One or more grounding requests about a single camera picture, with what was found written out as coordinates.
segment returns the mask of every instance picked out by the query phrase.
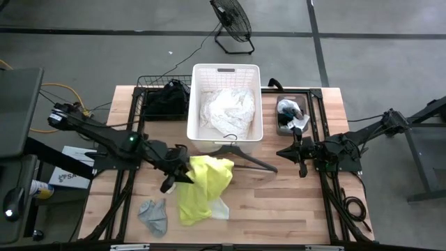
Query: concrete floor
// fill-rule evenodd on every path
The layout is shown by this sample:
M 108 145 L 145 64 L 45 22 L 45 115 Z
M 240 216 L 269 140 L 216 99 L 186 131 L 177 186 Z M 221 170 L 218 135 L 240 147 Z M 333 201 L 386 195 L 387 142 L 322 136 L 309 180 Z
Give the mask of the concrete floor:
M 253 31 L 312 30 L 305 0 L 240 2 Z M 441 0 L 313 2 L 320 32 L 446 33 L 446 3 Z M 30 27 L 211 31 L 216 24 L 212 8 L 201 0 L 15 0 L 0 13 L 0 25 Z M 95 107 L 112 99 L 117 84 L 136 84 L 140 75 L 159 75 L 173 68 L 202 40 L 202 36 L 0 34 L 0 59 L 16 68 L 43 67 L 44 82 L 70 85 L 87 107 Z M 245 46 L 230 38 L 222 40 L 229 47 Z M 172 74 L 191 74 L 196 63 L 253 63 L 261 69 L 262 85 L 274 77 L 285 86 L 321 86 L 313 38 L 252 40 L 256 45 L 252 56 L 228 56 L 210 39 Z M 330 86 L 341 88 L 349 119 L 380 114 L 390 107 L 410 116 L 446 94 L 446 40 L 322 39 L 321 44 Z M 74 101 L 66 90 L 47 90 Z M 34 128 L 49 129 L 50 108 L 49 102 L 39 99 Z M 105 121 L 107 114 L 98 111 L 96 118 Z M 350 127 L 356 130 L 366 124 Z M 75 133 L 32 136 L 56 149 L 91 147 Z M 368 146 L 362 160 L 363 179 L 376 240 L 446 249 L 446 199 L 406 202 L 407 196 L 422 192 L 422 184 L 405 137 L 381 137 Z M 44 242 L 68 240 L 82 203 L 46 213 Z

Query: white laundry basket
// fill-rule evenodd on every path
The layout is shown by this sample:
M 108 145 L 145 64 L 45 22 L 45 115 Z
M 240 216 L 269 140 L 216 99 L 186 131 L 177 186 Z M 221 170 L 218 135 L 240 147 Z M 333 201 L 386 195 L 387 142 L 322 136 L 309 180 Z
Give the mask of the white laundry basket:
M 223 138 L 215 128 L 200 128 L 201 93 L 221 88 L 249 87 L 254 92 L 255 113 L 247 139 Z M 223 145 L 239 146 L 251 153 L 263 138 L 260 70 L 255 65 L 199 63 L 192 72 L 187 137 L 202 153 L 210 153 Z

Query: yellow cable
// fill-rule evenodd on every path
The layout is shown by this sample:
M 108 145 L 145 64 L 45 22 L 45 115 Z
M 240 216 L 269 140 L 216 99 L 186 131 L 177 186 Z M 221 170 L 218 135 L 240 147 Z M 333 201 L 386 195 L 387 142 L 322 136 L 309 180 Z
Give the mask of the yellow cable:
M 14 70 L 13 67 L 8 65 L 5 61 L 3 61 L 1 59 L 0 59 L 0 63 L 2 63 L 5 66 L 7 66 L 10 70 Z M 88 111 L 87 108 L 85 108 L 84 103 L 82 102 L 81 96 L 79 96 L 79 94 L 77 94 L 77 92 L 73 88 L 71 88 L 71 87 L 69 87 L 69 86 L 67 86 L 65 84 L 58 84 L 58 83 L 45 83 L 45 84 L 42 84 L 42 86 L 59 86 L 59 87 L 66 88 L 66 89 L 70 90 L 76 96 L 76 98 L 78 99 L 79 103 L 81 104 L 82 109 L 84 110 L 82 113 L 85 116 L 89 116 L 90 115 L 90 111 Z M 53 132 L 58 132 L 59 131 L 59 130 L 39 130 L 39 129 L 33 129 L 33 128 L 30 128 L 29 130 L 31 132 L 39 132 L 39 133 L 53 133 Z
M 4 64 L 6 67 L 9 68 L 9 70 L 14 70 L 10 65 L 8 65 L 8 63 L 6 63 L 5 61 L 0 59 L 0 63 Z

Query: butcher block tabletop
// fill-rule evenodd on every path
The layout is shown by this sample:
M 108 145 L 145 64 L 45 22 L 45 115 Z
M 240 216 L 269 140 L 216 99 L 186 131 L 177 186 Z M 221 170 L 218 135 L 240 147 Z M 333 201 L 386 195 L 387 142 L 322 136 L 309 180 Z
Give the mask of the butcher block tabletop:
M 134 86 L 117 86 L 108 124 L 126 123 L 132 102 Z M 348 123 L 341 91 L 338 88 L 322 88 L 325 113 L 330 134 L 348 131 Z M 126 243 L 233 243 L 233 244 L 328 244 L 327 220 L 322 198 L 321 182 L 312 161 L 307 161 L 308 175 L 299 177 L 299 166 L 276 155 L 276 151 L 290 146 L 292 137 L 279 136 L 275 127 L 275 104 L 279 94 L 262 94 L 263 140 L 252 156 L 276 166 L 278 173 L 238 169 L 221 198 L 229 207 L 229 220 L 206 219 L 192 226 L 180 223 L 176 193 L 162 194 L 160 186 L 165 176 L 147 162 L 141 164 L 136 174 L 127 229 Z M 321 127 L 318 106 L 315 105 L 316 121 Z M 186 136 L 186 121 L 145 122 L 144 132 L 150 139 L 164 141 L 168 146 L 184 144 L 190 155 L 200 155 Z M 312 136 L 309 126 L 305 136 Z M 236 164 L 254 165 L 234 155 L 223 155 Z M 108 211 L 115 186 L 117 171 L 101 173 L 91 184 L 90 195 L 84 211 L 79 238 L 89 235 Z M 361 199 L 367 207 L 361 182 L 354 175 L 339 173 L 340 186 L 346 196 Z M 167 233 L 154 237 L 138 220 L 139 207 L 147 200 L 166 199 Z M 341 238 L 339 216 L 332 207 L 336 233 Z M 116 214 L 114 237 L 121 221 L 122 210 Z M 362 223 L 357 226 L 364 235 L 374 239 Z

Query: fan base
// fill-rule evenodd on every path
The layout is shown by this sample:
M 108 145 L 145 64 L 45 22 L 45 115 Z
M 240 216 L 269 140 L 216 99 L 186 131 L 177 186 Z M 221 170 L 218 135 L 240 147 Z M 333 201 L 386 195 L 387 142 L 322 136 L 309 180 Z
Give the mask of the fan base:
M 251 45 L 252 51 L 249 51 L 249 52 L 229 52 L 228 50 L 226 50 L 226 48 L 218 40 L 218 36 L 221 34 L 222 29 L 223 29 L 223 26 L 221 26 L 218 29 L 217 34 L 215 34 L 215 42 L 224 50 L 224 53 L 226 53 L 226 54 L 248 54 L 248 55 L 251 55 L 252 52 L 254 52 L 255 48 L 254 48 L 254 45 L 251 42 L 251 39 L 248 39 L 248 42 Z

